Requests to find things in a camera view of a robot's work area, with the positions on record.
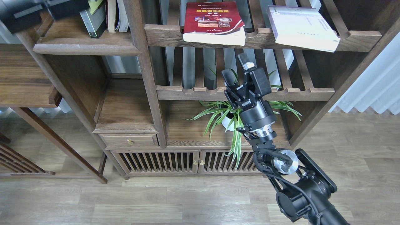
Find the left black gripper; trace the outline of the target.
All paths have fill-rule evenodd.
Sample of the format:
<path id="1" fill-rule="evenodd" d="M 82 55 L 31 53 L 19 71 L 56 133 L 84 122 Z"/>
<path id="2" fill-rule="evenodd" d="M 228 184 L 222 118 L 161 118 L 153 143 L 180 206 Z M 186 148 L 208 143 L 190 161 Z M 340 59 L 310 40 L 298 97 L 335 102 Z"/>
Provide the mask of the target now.
<path id="1" fill-rule="evenodd" d="M 90 8 L 87 0 L 46 0 L 44 5 L 54 20 L 71 17 Z M 10 33 L 15 34 L 40 24 L 40 11 L 43 9 L 40 3 L 1 3 L 1 22 Z"/>

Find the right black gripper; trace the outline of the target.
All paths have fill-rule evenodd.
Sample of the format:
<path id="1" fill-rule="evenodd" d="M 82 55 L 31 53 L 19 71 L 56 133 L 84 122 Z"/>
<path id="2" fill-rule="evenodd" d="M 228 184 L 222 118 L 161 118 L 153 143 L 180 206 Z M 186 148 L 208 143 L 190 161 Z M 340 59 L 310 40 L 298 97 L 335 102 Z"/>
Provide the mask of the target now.
<path id="1" fill-rule="evenodd" d="M 264 69 L 256 67 L 246 53 L 240 53 L 237 57 L 244 69 L 242 85 L 239 85 L 234 71 L 222 70 L 226 98 L 234 109 L 241 110 L 239 117 L 242 125 L 236 130 L 252 146 L 273 146 L 276 132 L 271 125 L 275 123 L 276 116 L 269 102 L 263 100 L 263 96 L 272 92 L 269 80 Z"/>

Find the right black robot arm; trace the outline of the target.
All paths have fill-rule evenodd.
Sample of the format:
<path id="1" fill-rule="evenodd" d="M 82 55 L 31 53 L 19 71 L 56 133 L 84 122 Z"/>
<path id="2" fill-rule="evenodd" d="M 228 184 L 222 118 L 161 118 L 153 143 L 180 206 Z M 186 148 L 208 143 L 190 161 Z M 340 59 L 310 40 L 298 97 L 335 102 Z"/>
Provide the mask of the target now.
<path id="1" fill-rule="evenodd" d="M 292 222 L 305 218 L 313 225 L 347 225 L 329 201 L 337 191 L 329 176 L 303 149 L 291 151 L 274 145 L 276 132 L 271 125 L 276 117 L 270 104 L 263 100 L 271 93 L 269 80 L 245 53 L 239 54 L 238 59 L 244 70 L 244 82 L 239 85 L 230 69 L 223 70 L 225 95 L 232 108 L 241 109 L 243 125 L 236 130 L 252 146 L 256 168 L 274 186 L 280 211 Z"/>

